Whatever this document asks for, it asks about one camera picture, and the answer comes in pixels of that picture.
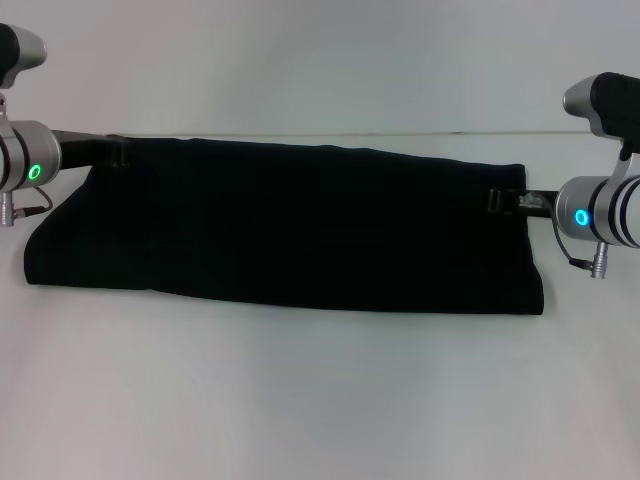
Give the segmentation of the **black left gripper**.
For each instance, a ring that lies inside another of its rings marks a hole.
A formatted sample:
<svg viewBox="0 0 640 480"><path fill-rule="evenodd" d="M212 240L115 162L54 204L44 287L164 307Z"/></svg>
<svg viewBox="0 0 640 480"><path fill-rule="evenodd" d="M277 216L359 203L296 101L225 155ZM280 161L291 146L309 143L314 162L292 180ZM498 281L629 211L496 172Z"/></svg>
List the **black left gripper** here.
<svg viewBox="0 0 640 480"><path fill-rule="evenodd" d="M110 168L127 168L127 147L130 139L109 134L52 131L61 150L61 170L107 165Z"/></svg>

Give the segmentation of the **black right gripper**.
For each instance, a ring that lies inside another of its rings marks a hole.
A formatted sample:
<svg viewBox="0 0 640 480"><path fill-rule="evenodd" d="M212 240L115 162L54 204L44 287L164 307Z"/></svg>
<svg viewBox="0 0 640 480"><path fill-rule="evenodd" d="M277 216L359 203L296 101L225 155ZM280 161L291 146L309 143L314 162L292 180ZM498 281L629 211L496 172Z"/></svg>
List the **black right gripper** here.
<svg viewBox="0 0 640 480"><path fill-rule="evenodd" d="M513 189L491 188L486 212L491 216L552 219L555 214L557 191L528 190L524 195Z"/></svg>

